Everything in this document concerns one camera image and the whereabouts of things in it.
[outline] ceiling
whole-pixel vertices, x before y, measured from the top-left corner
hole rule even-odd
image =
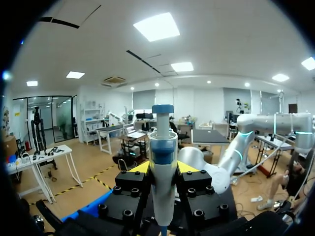
[[[172,14],[180,36],[149,42],[133,27],[165,12]],[[125,92],[131,86],[135,91],[155,88],[156,81],[160,89],[244,88],[245,82],[251,89],[268,92],[315,89],[315,70],[301,65],[312,56],[308,46],[290,20],[267,0],[63,0],[44,17],[79,28],[50,22],[34,27],[11,69],[15,93],[74,90],[80,85],[100,85],[110,76],[126,79],[125,87],[115,89]],[[183,61],[191,61],[194,71],[170,72],[169,64]],[[85,75],[69,79],[69,71]],[[290,79],[272,80],[278,73]],[[38,80],[38,86],[26,87],[28,80]]]

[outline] ceiling light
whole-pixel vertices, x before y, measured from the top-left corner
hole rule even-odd
[[[171,64],[171,66],[176,72],[193,71],[193,66],[191,62],[174,63]]]
[[[180,35],[176,23],[169,12],[139,21],[133,26],[150,42]]]
[[[2,73],[2,78],[3,78],[3,80],[10,80],[10,79],[12,79],[12,74],[9,71],[5,70]]]
[[[72,79],[80,79],[84,75],[85,73],[70,71],[66,77]]]
[[[315,60],[310,57],[301,63],[306,69],[314,70],[315,69]]]
[[[279,81],[279,82],[283,82],[286,81],[288,79],[290,79],[288,76],[284,75],[284,74],[278,74],[275,75],[274,77],[272,77],[273,80]]]
[[[37,86],[38,82],[37,81],[26,81],[26,84],[28,87],[31,87],[31,86]]]

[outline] fire extinguisher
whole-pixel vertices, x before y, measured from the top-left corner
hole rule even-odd
[[[30,144],[28,141],[25,141],[25,149],[26,149],[26,151],[30,150]]]

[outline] sneaker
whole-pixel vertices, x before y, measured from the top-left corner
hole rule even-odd
[[[265,202],[257,206],[257,210],[265,210],[272,207],[272,203]]]

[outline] blue tray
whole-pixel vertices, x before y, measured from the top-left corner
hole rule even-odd
[[[106,194],[104,194],[103,196],[94,200],[93,202],[91,202],[90,204],[81,208],[80,210],[84,211],[85,213],[88,213],[94,217],[98,217],[97,206],[99,204],[103,204],[112,192],[113,192],[113,190],[107,192]],[[65,218],[61,219],[61,221],[64,222],[67,218],[75,219],[75,218],[77,218],[77,216],[78,216],[78,212],[76,211],[76,212],[72,213],[71,215],[66,216]]]

